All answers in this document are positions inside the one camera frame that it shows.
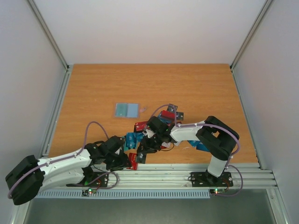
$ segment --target robotic arm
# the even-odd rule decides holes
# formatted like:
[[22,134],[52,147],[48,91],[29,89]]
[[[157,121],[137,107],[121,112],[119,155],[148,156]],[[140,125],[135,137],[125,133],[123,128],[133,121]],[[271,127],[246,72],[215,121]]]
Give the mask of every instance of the robotic arm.
[[[211,186],[218,181],[229,162],[239,135],[217,118],[210,116],[204,122],[195,124],[166,124],[153,116],[147,122],[145,137],[137,153],[155,153],[162,143],[174,144],[183,140],[200,140],[211,152],[211,162],[204,177]],[[9,197],[15,205],[26,203],[39,192],[70,183],[92,181],[91,165],[106,164],[110,171],[130,167],[128,156],[123,151],[124,138],[113,136],[106,142],[89,143],[84,149],[54,158],[36,159],[30,155],[24,158],[7,176]]]

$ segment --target white panel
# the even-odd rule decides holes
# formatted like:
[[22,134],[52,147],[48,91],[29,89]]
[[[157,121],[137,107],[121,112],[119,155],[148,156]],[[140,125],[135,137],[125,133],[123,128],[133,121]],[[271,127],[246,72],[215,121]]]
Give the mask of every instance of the white panel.
[[13,202],[5,176],[40,152],[63,67],[25,0],[0,0],[0,223]]
[[274,1],[235,69],[256,147],[299,223],[299,1]]
[[232,63],[264,0],[36,0],[73,63]]

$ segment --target ribbed metal strip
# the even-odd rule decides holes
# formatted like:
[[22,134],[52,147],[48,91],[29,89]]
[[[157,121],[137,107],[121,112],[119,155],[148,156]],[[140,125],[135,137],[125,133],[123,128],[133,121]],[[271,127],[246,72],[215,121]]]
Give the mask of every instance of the ribbed metal strip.
[[81,189],[52,189],[37,195],[36,198],[93,198],[93,199],[171,199],[171,198],[210,198],[208,190],[99,190],[96,194],[83,196]]

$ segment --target wooden surface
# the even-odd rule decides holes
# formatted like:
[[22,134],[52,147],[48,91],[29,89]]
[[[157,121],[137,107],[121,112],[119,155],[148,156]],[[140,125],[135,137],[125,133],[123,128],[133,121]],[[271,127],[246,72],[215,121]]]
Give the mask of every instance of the wooden surface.
[[[139,103],[147,110],[138,119],[114,117],[118,102]],[[82,146],[85,127],[95,120],[109,136],[132,132],[161,105],[178,105],[183,123],[214,115],[240,135],[241,150],[232,162],[257,162],[245,117],[227,64],[78,64],[75,65],[59,116],[50,157]],[[91,125],[87,142],[105,140]],[[209,163],[210,153],[182,142],[169,152],[147,156],[147,163]]]

